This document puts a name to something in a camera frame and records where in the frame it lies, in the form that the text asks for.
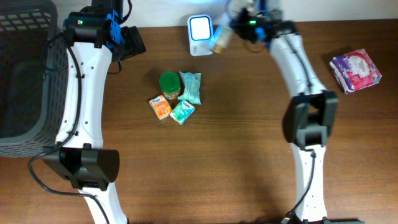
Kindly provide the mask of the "green lid glass jar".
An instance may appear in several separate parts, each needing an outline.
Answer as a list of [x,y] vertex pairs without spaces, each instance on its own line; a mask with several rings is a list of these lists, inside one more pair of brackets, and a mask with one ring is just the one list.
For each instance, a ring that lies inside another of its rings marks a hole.
[[180,79],[174,72],[163,73],[159,78],[162,94],[169,100],[176,100],[180,94]]

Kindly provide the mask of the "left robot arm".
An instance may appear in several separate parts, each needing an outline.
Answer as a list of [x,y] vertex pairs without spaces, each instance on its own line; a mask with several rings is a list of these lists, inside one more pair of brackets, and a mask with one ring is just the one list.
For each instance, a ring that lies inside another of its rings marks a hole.
[[85,198],[95,223],[129,223],[116,190],[119,152],[104,149],[104,86],[112,62],[146,51],[137,27],[125,26],[124,1],[92,1],[71,12],[58,34],[67,49],[65,106],[55,145],[39,157]]

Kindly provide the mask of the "white cream tube gold cap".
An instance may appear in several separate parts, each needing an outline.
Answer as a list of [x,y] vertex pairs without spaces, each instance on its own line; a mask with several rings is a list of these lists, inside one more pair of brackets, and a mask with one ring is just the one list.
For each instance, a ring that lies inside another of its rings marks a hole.
[[222,53],[229,45],[229,42],[234,34],[234,30],[230,27],[231,18],[225,12],[220,20],[220,23],[210,40],[210,49],[217,54]]

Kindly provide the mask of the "orange tissue pack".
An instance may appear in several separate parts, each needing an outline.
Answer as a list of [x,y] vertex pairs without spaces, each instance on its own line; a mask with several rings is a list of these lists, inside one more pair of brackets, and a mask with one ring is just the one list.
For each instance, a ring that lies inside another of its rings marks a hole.
[[163,95],[159,95],[156,98],[149,101],[150,107],[153,109],[156,117],[162,120],[170,115],[172,108],[169,102]]

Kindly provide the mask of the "red purple pad package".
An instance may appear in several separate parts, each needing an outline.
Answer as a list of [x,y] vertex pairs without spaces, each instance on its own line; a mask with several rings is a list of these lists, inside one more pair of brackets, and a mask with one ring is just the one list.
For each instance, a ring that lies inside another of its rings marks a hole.
[[365,49],[333,57],[329,64],[344,94],[376,85],[382,78]]

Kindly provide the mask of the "teal tissue pack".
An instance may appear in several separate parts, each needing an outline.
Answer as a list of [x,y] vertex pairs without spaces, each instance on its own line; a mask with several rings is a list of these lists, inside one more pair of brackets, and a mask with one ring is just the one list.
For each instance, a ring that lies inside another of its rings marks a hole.
[[178,124],[183,125],[194,111],[195,107],[187,100],[183,100],[172,110],[170,117]]

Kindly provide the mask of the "mint green wipes packet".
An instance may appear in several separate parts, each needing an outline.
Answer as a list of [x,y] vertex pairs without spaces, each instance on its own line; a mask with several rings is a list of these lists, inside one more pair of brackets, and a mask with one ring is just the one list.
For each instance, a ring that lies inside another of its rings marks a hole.
[[200,105],[201,73],[179,72],[179,74],[182,78],[184,91],[178,99],[187,100],[192,104]]

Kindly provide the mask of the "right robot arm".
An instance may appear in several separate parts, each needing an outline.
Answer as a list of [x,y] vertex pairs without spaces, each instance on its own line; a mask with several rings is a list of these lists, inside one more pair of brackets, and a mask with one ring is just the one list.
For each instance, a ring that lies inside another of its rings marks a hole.
[[296,202],[282,223],[329,223],[324,202],[323,167],[335,121],[338,97],[318,79],[302,36],[279,11],[253,16],[242,9],[231,27],[242,39],[263,42],[277,63],[291,97],[282,120],[295,164]]

